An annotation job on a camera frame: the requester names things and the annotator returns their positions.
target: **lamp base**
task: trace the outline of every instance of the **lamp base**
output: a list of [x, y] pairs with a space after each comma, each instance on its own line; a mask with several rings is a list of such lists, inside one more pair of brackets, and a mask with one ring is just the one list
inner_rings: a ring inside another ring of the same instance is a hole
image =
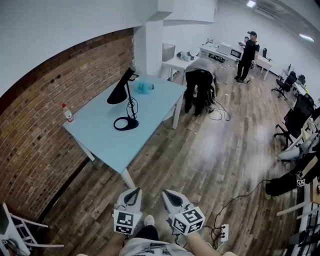
[[[123, 127], [123, 128], [118, 128], [116, 127], [116, 122], [118, 122], [119, 120], [126, 120], [128, 122], [128, 124]], [[113, 123], [113, 126], [116, 130], [118, 131], [128, 131], [128, 130], [132, 130], [136, 127], [138, 127], [139, 125], [139, 122], [136, 120], [136, 119], [133, 119], [131, 118], [130, 116], [127, 116], [127, 117], [119, 117], [117, 118], [114, 123]]]

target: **electrical outlet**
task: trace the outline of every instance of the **electrical outlet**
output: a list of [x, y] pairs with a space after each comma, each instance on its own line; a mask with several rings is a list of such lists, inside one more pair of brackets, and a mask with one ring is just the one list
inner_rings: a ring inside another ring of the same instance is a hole
[[221, 226], [221, 228], [222, 228], [222, 232], [221, 232], [221, 242], [226, 242], [226, 241], [228, 241], [228, 239], [229, 239], [229, 225], [228, 224], [223, 224], [222, 226]]

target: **ceiling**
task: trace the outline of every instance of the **ceiling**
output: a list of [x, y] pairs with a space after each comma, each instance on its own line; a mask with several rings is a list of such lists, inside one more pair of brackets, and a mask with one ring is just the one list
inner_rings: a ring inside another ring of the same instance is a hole
[[[230, 0], [231, 2], [238, 2], [247, 5], [248, 0]], [[315, 52], [320, 59], [320, 31], [315, 28], [308, 20], [302, 17], [298, 12], [284, 4], [280, 0], [254, 0], [256, 6], [254, 8], [263, 9], [262, 15], [267, 16], [281, 26], [283, 29], [287, 30], [294, 37], [296, 37], [306, 48], [310, 51]], [[305, 34], [314, 39], [314, 42], [306, 41], [299, 37], [299, 34]]]

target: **black t-shirt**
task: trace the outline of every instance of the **black t-shirt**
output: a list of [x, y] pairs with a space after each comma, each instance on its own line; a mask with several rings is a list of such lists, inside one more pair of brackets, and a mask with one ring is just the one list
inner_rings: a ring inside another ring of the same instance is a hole
[[256, 52], [259, 52], [260, 45], [256, 41], [246, 41], [245, 48], [242, 55], [243, 61], [253, 61], [255, 59]]

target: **lamp shade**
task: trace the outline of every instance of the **lamp shade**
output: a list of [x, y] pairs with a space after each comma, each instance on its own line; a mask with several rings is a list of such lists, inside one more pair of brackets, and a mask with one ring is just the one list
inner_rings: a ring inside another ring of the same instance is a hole
[[120, 79], [116, 87], [113, 89], [112, 93], [110, 94], [106, 102], [108, 102], [109, 104], [118, 104], [120, 102], [123, 102], [127, 98], [125, 86], [130, 77], [134, 74], [134, 72], [135, 71], [132, 70], [130, 67], [128, 68], [128, 70], [124, 73], [123, 77]]

